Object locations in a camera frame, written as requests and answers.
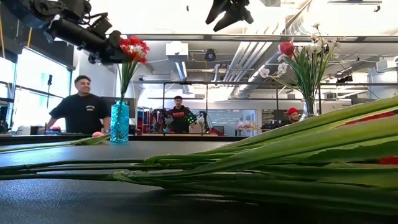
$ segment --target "ceiling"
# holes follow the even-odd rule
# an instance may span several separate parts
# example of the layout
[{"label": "ceiling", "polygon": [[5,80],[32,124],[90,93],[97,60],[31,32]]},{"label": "ceiling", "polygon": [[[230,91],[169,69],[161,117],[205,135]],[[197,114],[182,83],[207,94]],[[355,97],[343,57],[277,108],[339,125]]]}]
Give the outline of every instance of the ceiling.
[{"label": "ceiling", "polygon": [[[114,4],[104,0],[91,0],[93,12],[109,13],[113,29],[123,34],[214,34],[212,28],[215,22],[206,25],[205,19],[211,7],[212,0],[115,0]],[[282,7],[265,7],[264,0],[252,0],[248,9],[255,20],[253,24],[237,22],[217,34],[266,34],[280,35],[285,26],[290,26],[287,32],[300,35],[310,35],[314,32],[312,24],[319,22],[322,35],[398,35],[396,20],[398,8],[396,0],[382,0],[381,10],[373,12],[375,5],[335,5],[326,0],[313,0],[306,5],[307,0],[282,0]],[[302,6],[307,8],[298,16]],[[144,80],[177,80],[177,69],[174,62],[167,60],[165,54],[166,41],[147,41],[150,47],[148,67],[151,73],[137,74]],[[221,41],[188,41],[189,59],[185,62],[188,80],[213,79],[212,69],[216,64],[227,65],[230,68],[240,68],[231,64],[239,46],[244,51],[251,43],[221,42]],[[247,51],[247,58],[242,58],[243,65],[255,52],[257,44]],[[214,49],[215,62],[205,62],[207,49]],[[276,48],[265,48],[261,57],[250,66],[241,81],[248,81],[251,75],[267,59],[276,53]],[[398,44],[342,44],[339,62],[332,62],[325,72],[325,81],[339,76],[339,72],[352,68],[354,72],[365,72],[366,68],[375,66],[380,57],[398,55]],[[162,85],[151,85],[151,88],[162,88]]]}]

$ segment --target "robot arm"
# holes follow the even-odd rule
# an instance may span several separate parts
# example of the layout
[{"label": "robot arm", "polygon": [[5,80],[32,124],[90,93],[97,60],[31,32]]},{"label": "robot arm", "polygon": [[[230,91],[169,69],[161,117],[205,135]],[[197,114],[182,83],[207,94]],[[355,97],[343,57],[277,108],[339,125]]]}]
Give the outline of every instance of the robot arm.
[{"label": "robot arm", "polygon": [[[43,30],[49,42],[58,37],[77,46],[78,50],[87,50],[90,63],[128,60],[119,46],[121,33],[115,30],[108,38],[105,35],[112,27],[108,13],[91,16],[88,0],[1,0],[1,4],[29,27]],[[99,18],[90,24],[95,17]]]}]

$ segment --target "ceiling duct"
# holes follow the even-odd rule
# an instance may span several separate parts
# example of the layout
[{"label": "ceiling duct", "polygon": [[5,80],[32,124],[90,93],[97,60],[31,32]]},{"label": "ceiling duct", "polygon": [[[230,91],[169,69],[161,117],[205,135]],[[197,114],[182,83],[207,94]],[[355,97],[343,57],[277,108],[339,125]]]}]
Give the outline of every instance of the ceiling duct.
[{"label": "ceiling duct", "polygon": [[[303,22],[305,19],[305,16],[308,14],[308,11],[310,9],[310,2],[308,4],[304,5],[304,7],[301,10],[300,15],[289,25],[285,31],[286,35],[308,35],[310,31],[306,30],[303,26]],[[264,62],[265,65],[261,66],[258,70],[256,70],[253,75],[251,75],[249,82],[253,83],[259,83],[263,82],[264,78],[262,78],[259,74],[259,71],[263,68],[267,68],[270,71],[270,74],[275,73],[278,70],[278,67],[272,64],[275,63],[280,63],[278,61],[278,57],[280,56],[279,49],[278,49],[279,43],[273,42],[269,45],[267,48],[267,52],[272,52],[269,57],[266,57],[266,61]],[[247,98],[249,97],[250,92],[255,90],[259,85],[241,85],[238,90],[236,91],[236,94],[234,97],[237,98]]]},{"label": "ceiling duct", "polygon": [[[188,55],[188,44],[183,44],[180,41],[172,41],[166,44],[166,56],[175,63],[180,81],[187,79],[185,62],[188,60]],[[192,94],[188,85],[182,85],[182,92],[183,94]]]}]

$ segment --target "black t-shirt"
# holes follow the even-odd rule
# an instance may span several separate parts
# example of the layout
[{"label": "black t-shirt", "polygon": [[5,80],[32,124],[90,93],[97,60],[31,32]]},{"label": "black t-shirt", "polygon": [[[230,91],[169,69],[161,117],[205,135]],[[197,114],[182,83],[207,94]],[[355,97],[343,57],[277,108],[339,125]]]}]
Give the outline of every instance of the black t-shirt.
[{"label": "black t-shirt", "polygon": [[93,134],[101,131],[103,125],[100,119],[109,116],[105,101],[96,96],[68,96],[54,108],[50,115],[52,118],[65,118],[68,133]]},{"label": "black t-shirt", "polygon": [[175,133],[189,133],[187,116],[192,114],[192,112],[188,108],[181,106],[179,109],[174,107],[169,113],[173,117],[173,122],[171,123],[173,131]]}]

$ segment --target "monitor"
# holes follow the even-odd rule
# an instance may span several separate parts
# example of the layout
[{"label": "monitor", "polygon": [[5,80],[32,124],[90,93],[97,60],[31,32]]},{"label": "monitor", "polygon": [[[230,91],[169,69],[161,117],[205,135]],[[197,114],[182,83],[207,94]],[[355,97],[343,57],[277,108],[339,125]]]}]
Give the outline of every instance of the monitor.
[{"label": "monitor", "polygon": [[[102,99],[106,102],[106,106],[109,109],[109,114],[111,114],[112,105],[116,104],[116,100],[120,100],[120,97],[108,97],[103,96]],[[127,105],[130,107],[130,118],[136,118],[136,99],[135,98],[125,98]]]}]

